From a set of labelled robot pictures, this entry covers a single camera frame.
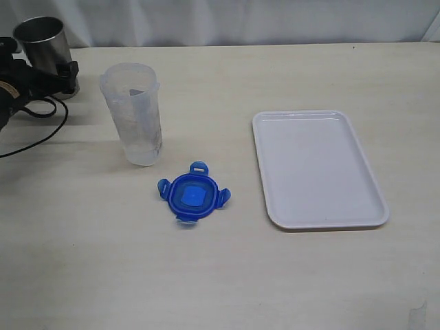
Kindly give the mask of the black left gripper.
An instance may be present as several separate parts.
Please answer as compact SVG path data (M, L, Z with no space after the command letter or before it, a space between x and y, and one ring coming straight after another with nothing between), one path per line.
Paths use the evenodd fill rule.
M32 94L39 96L74 96L79 91L76 61L56 64L56 74L36 69L24 60L15 60L21 48L12 37L0 38L1 59L1 129L18 111L31 114L27 105Z

